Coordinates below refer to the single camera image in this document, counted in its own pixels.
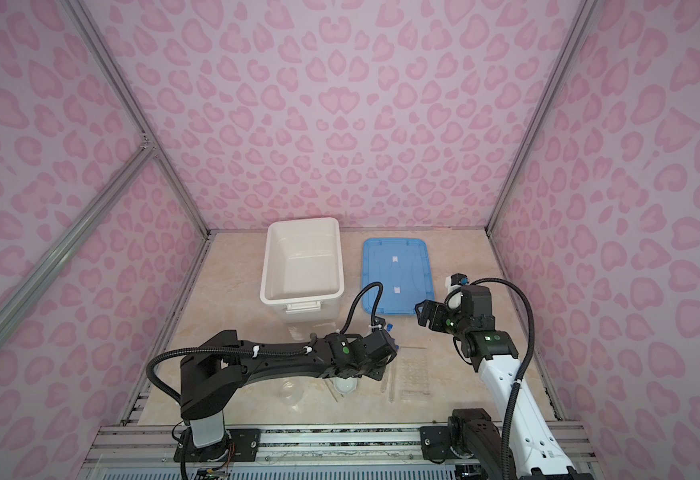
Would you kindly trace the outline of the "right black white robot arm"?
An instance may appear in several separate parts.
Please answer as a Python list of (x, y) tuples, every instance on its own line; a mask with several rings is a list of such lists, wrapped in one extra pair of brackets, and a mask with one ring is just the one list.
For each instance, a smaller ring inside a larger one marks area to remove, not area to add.
[[(488, 283), (508, 287), (521, 300), (527, 320), (527, 347), (520, 356), (511, 336), (496, 328)], [(415, 306), (418, 324), (452, 336), (463, 361), (488, 389), (498, 413), (496, 426), (481, 409), (457, 409), (448, 420), (450, 449), (478, 461), (486, 479), (591, 479), (580, 472), (547, 425), (526, 372), (535, 346), (535, 318), (528, 297), (510, 281), (483, 278), (453, 286), (442, 302)]]

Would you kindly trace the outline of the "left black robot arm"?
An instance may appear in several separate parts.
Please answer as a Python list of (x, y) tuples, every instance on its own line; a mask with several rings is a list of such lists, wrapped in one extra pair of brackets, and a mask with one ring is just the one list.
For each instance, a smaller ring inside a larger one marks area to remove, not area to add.
[(223, 444), (224, 409), (235, 393), (253, 383), (281, 378), (360, 378), (380, 381), (397, 356), (390, 334), (331, 333), (306, 343), (262, 344), (225, 330), (191, 348), (180, 362), (180, 414), (191, 430), (192, 445)]

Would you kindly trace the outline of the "clear test tube rack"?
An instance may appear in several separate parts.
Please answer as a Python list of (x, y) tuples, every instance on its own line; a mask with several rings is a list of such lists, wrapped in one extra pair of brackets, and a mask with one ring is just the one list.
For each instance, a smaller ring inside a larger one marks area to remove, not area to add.
[(428, 350), (421, 347), (401, 347), (395, 363), (397, 394), (400, 399), (427, 399), (431, 394)]

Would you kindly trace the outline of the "white plastic storage bin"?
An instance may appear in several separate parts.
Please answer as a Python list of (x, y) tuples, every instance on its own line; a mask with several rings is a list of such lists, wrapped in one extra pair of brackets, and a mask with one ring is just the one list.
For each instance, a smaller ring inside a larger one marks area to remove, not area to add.
[(268, 227), (260, 300), (284, 323), (334, 321), (344, 291), (337, 219), (278, 221)]

